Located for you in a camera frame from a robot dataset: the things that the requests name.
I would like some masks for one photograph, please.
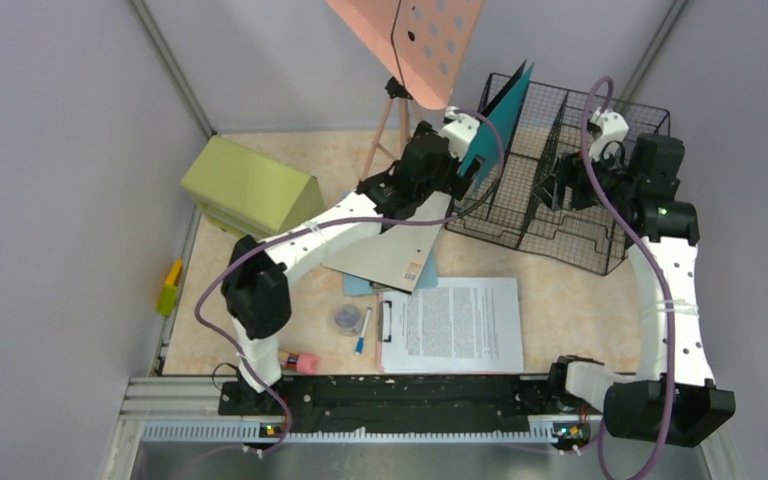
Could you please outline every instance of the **pink cap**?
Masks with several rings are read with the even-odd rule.
[[[316,374],[319,368],[319,357],[312,353],[300,353],[296,361],[296,371],[304,375]]]

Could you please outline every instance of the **blue pen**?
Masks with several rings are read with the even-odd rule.
[[[358,344],[355,347],[355,355],[363,353],[363,338],[366,337],[366,327],[369,326],[369,318],[372,316],[372,309],[366,309],[366,317],[363,319],[363,326],[360,329],[360,338],[358,338]]]

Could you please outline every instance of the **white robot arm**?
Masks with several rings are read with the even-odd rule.
[[[654,441],[664,408],[667,352],[674,349],[676,400],[667,443],[695,446],[734,414],[734,394],[718,390],[705,356],[694,284],[699,228],[693,205],[675,201],[676,177],[684,157],[680,140],[640,135],[628,163],[621,142],[628,125],[621,115],[598,109],[590,119],[594,171],[611,203],[635,229],[667,280],[673,300],[664,295],[653,266],[637,245],[628,255],[641,298],[640,363],[634,376],[614,373],[590,359],[561,357],[550,376],[559,398],[571,395],[603,412],[615,437]],[[596,204],[589,182],[580,180],[575,160],[558,168],[553,191],[572,189],[579,208]],[[557,205],[545,198],[547,205]],[[667,312],[675,318],[675,336],[667,340]]]
[[[318,229],[318,225],[344,218],[387,216],[407,219],[431,194],[451,194],[457,198],[466,192],[474,172],[460,176],[457,171],[478,131],[479,122],[469,115],[456,113],[453,107],[446,110],[445,118],[448,123],[439,134],[424,122],[417,127],[402,160],[394,164],[392,174],[383,172],[361,182],[356,191],[337,205],[294,229],[309,228],[312,234],[267,248],[260,254],[259,260],[252,259],[254,261],[248,262],[248,267],[244,265],[223,283],[222,293],[234,317],[232,323],[237,338],[252,370],[265,384],[272,385],[281,378],[277,332],[290,318],[289,288],[329,256],[382,232],[381,223],[369,221],[347,222],[322,230]],[[429,166],[434,168],[428,170],[426,167]],[[231,261],[255,245],[257,242],[252,239],[242,239],[235,246]],[[270,277],[280,286],[267,292],[268,285],[260,285],[258,291],[257,279],[267,280]],[[280,298],[262,300],[271,295],[280,295]],[[252,378],[246,368],[241,366],[240,372],[257,393],[263,392],[264,387]]]

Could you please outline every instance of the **zip tie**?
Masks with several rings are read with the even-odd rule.
[[[320,243],[325,247],[322,252],[322,258],[328,258],[328,238],[322,233],[322,229],[319,228],[319,222],[308,220],[302,225],[310,229],[310,233],[319,237]]]
[[[648,315],[654,310],[655,313],[678,313],[681,315],[699,316],[699,306],[688,302],[683,298],[673,300],[661,300],[646,310],[644,314]]]

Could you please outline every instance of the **metal frame pole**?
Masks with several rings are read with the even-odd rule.
[[[163,39],[163,35],[160,33],[160,28],[154,21],[154,17],[151,15],[148,6],[146,6],[144,0],[126,0],[131,7],[131,11],[134,14],[134,18],[140,23],[143,32],[148,37],[151,46],[154,48],[158,59],[160,60],[163,69],[166,74],[169,75],[169,79],[172,81],[172,85],[175,90],[178,91],[178,96],[181,97],[181,101],[184,102],[184,106],[189,110],[190,116],[198,124],[199,129],[206,138],[210,138],[216,135],[216,131],[210,126],[210,121],[207,119],[207,115],[204,113],[204,109],[201,108],[201,104],[198,102],[193,89],[184,77],[184,72],[178,65],[175,56],[172,55],[172,50]]]

